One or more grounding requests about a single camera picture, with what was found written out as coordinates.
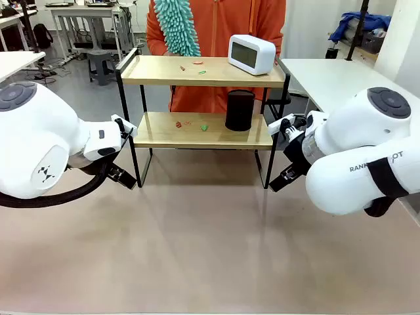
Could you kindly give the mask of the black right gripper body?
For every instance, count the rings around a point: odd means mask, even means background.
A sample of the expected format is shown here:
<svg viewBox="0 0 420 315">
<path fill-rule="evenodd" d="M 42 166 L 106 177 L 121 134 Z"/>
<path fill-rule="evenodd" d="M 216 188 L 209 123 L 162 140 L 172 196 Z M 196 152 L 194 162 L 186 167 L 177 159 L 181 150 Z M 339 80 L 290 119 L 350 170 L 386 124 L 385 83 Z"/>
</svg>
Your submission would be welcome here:
<svg viewBox="0 0 420 315">
<path fill-rule="evenodd" d="M 283 171 L 284 176 L 306 176 L 311 164 L 303 154 L 303 140 L 305 133 L 297 129 L 286 129 L 288 145 L 284 149 L 284 154 L 291 162 L 291 165 Z"/>
</svg>

